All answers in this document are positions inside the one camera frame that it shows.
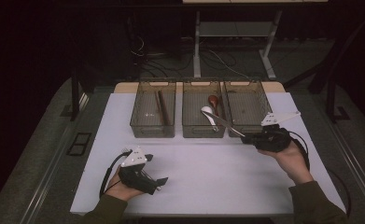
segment sleeve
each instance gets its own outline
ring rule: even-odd
[[[289,188],[295,224],[348,223],[345,212],[328,200],[316,181]]]
[[[104,194],[94,210],[87,213],[80,223],[119,223],[126,207],[127,202]]]

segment human hand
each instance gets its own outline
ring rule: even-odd
[[[108,183],[109,187],[105,191],[105,194],[121,199],[126,202],[128,202],[131,198],[135,196],[143,194],[144,192],[142,192],[141,190],[129,188],[125,186],[123,183],[121,183],[119,177],[119,169],[120,166],[118,167],[118,170],[113,175],[113,177],[109,180]]]
[[[293,141],[290,141],[289,146],[280,152],[271,152],[261,149],[259,149],[258,152],[275,158],[280,167],[296,185],[314,180],[307,169],[303,155]]]

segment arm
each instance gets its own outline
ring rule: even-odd
[[[100,202],[94,210],[87,213],[81,220],[82,224],[86,223],[119,223],[121,221],[127,202],[140,194],[142,191],[131,189],[123,185],[119,178],[119,168],[115,175],[109,180],[110,186],[105,194],[101,197]]]
[[[321,187],[308,171],[304,158],[296,144],[278,152],[259,150],[259,153],[275,158],[280,167],[295,183],[289,189],[292,195],[295,223],[347,223],[345,213],[330,202]]]

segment white tabletop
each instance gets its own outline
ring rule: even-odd
[[[274,113],[297,111],[289,93],[267,93],[267,96]],[[130,127],[134,99],[134,93],[111,94],[72,213],[83,215],[95,207],[106,169],[124,148],[137,146],[154,155],[144,170],[155,179],[169,179],[154,195],[130,200],[126,215],[270,217],[293,213],[288,191],[293,182],[274,159],[227,133],[218,139],[183,138],[181,93],[176,94],[174,138],[134,138]],[[311,173],[328,198],[345,211],[302,118],[284,121],[281,126],[304,138],[309,147]]]

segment clear plastic bin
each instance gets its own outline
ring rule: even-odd
[[[216,129],[202,113],[203,106],[215,108],[208,102],[208,97],[218,98],[217,111],[225,119],[225,109],[218,78],[193,77],[183,79],[182,126],[185,138],[222,138],[225,127],[217,125]]]
[[[260,133],[260,123],[272,113],[266,93],[259,80],[225,79],[223,93],[228,106],[226,116],[230,125],[240,133]],[[238,137],[229,132],[230,137]]]
[[[130,126],[136,138],[175,136],[175,78],[141,78]]]

